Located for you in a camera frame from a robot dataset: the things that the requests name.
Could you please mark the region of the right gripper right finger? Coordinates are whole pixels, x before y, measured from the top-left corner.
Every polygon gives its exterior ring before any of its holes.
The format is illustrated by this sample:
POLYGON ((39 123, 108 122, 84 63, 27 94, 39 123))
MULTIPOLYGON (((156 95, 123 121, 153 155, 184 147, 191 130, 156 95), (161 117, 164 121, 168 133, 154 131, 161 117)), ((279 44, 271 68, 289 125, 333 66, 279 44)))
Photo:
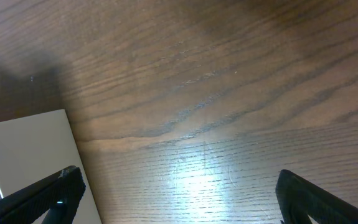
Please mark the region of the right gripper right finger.
POLYGON ((358 208, 290 170, 280 171, 276 197, 284 224, 358 223, 358 208))

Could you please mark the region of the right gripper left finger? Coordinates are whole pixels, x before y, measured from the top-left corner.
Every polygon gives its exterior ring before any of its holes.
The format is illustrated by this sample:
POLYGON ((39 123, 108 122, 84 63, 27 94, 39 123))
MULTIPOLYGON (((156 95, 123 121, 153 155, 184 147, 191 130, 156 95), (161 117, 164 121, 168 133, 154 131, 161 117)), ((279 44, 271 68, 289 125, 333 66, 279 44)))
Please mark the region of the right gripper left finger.
POLYGON ((72 224, 85 193, 80 168, 68 166, 0 200, 0 224, 72 224))

